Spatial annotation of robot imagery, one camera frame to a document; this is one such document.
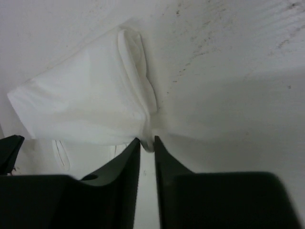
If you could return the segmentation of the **white tank top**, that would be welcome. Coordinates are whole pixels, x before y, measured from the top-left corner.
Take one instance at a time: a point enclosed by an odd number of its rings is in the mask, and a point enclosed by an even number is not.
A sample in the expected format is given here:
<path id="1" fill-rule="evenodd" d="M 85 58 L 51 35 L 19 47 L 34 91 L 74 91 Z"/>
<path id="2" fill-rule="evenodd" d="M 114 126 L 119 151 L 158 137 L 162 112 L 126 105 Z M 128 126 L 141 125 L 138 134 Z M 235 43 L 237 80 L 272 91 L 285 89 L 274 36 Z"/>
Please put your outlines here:
<path id="1" fill-rule="evenodd" d="M 52 141 L 65 169 L 65 142 L 116 146 L 138 138 L 153 151 L 156 98 L 141 35 L 130 28 L 106 32 L 11 90 L 8 99 L 32 139 Z"/>

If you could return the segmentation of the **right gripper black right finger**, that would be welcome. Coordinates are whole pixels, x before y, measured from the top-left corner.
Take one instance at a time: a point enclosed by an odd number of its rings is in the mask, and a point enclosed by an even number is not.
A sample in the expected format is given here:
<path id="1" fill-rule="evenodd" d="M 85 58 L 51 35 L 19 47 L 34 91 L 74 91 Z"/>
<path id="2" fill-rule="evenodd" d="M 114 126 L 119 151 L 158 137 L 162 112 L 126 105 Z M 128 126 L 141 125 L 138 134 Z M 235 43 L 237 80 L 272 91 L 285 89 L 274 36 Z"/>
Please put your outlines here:
<path id="1" fill-rule="evenodd" d="M 269 172 L 195 173 L 156 136 L 156 183 L 162 229 L 299 229 L 280 179 Z"/>

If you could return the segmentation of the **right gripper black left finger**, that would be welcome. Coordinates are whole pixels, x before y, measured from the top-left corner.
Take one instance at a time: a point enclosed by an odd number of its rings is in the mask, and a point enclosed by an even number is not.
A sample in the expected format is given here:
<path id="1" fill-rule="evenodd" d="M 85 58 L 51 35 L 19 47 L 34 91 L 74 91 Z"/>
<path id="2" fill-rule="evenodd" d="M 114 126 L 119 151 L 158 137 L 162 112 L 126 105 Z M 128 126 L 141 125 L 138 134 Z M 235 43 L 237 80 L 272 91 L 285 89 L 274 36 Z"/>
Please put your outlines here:
<path id="1" fill-rule="evenodd" d="M 140 148 L 134 139 L 81 180 L 67 175 L 1 176 L 1 228 L 133 228 Z"/>

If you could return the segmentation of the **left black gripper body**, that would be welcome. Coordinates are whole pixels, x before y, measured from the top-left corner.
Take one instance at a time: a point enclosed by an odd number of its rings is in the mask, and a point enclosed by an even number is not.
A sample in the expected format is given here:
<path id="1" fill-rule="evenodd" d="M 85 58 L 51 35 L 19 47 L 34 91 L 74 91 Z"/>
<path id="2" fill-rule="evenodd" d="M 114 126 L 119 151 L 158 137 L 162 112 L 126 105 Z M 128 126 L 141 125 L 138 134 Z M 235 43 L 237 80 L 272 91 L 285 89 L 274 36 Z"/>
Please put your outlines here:
<path id="1" fill-rule="evenodd" d="M 24 142 L 24 137 L 12 135 L 0 140 L 0 175 L 11 174 L 15 168 L 15 162 L 19 150 Z"/>

